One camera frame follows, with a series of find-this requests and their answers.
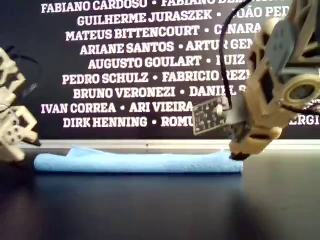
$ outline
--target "blue cloth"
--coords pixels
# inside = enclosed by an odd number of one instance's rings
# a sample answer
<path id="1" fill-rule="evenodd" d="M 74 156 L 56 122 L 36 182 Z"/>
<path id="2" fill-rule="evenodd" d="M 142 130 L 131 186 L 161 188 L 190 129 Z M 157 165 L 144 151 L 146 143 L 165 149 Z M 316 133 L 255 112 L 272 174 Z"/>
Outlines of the blue cloth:
<path id="1" fill-rule="evenodd" d="M 116 154 L 73 147 L 67 156 L 40 154 L 35 169 L 68 173 L 241 173 L 243 162 L 230 153 L 212 154 Z"/>

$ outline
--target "dark table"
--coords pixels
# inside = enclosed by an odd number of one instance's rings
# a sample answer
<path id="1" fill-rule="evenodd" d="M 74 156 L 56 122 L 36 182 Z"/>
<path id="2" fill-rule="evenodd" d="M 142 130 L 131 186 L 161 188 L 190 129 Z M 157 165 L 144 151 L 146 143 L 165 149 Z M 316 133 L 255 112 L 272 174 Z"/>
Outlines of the dark table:
<path id="1" fill-rule="evenodd" d="M 316 240 L 318 155 L 266 152 L 242 176 L 33 177 L 2 166 L 0 239 Z"/>

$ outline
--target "black banner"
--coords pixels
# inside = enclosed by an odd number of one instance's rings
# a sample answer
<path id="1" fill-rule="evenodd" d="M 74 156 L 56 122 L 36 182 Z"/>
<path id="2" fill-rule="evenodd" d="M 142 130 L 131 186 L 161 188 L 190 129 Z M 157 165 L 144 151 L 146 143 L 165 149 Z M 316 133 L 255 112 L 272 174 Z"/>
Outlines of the black banner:
<path id="1" fill-rule="evenodd" d="M 41 139 L 199 139 L 192 106 L 224 94 L 219 39 L 241 0 L 3 0 L 0 46 L 36 59 L 43 75 L 22 102 Z M 231 92 L 245 90 L 246 56 L 268 18 L 290 0 L 255 0 L 229 26 Z M 27 82 L 37 68 L 19 63 Z M 282 138 L 317 139 L 318 116 L 300 116 Z M 216 135 L 213 139 L 224 139 Z"/>

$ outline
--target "beige robotic arm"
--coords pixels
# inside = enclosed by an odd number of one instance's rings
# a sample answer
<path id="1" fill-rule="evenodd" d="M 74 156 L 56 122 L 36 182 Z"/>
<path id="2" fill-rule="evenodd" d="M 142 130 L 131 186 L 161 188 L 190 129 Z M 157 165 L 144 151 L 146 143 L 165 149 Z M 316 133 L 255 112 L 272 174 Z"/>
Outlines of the beige robotic arm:
<path id="1" fill-rule="evenodd" d="M 37 124 L 35 117 L 25 106 L 12 106 L 16 90 L 25 81 L 16 62 L 0 48 L 0 161 L 23 161 L 22 142 L 40 145 L 38 134 L 33 131 Z"/>
<path id="2" fill-rule="evenodd" d="M 223 96 L 194 106 L 194 134 L 223 129 L 238 161 L 278 139 L 320 95 L 319 18 L 320 0 L 293 0 L 285 19 L 266 21 L 248 55 L 246 90 L 232 96 L 232 105 Z"/>

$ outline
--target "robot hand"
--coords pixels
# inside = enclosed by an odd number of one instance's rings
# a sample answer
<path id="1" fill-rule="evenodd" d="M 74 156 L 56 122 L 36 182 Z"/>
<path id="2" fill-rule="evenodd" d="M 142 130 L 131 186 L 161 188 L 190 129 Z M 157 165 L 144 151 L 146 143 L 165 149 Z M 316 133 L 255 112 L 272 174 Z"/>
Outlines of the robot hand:
<path id="1" fill-rule="evenodd" d="M 16 62 L 0 48 L 0 161 L 23 161 L 25 153 L 19 147 L 22 142 L 40 146 L 38 134 L 33 131 L 35 117 L 25 106 L 12 106 L 16 90 L 25 81 Z"/>
<path id="2" fill-rule="evenodd" d="M 237 11 L 227 19 L 224 30 Z M 220 40 L 221 74 L 226 96 L 193 108 L 194 135 L 223 129 L 231 138 L 231 159 L 260 154 L 298 114 L 320 95 L 320 0 L 293 0 L 285 19 L 270 19 L 255 37 L 248 55 L 251 76 L 246 90 L 232 96 Z"/>

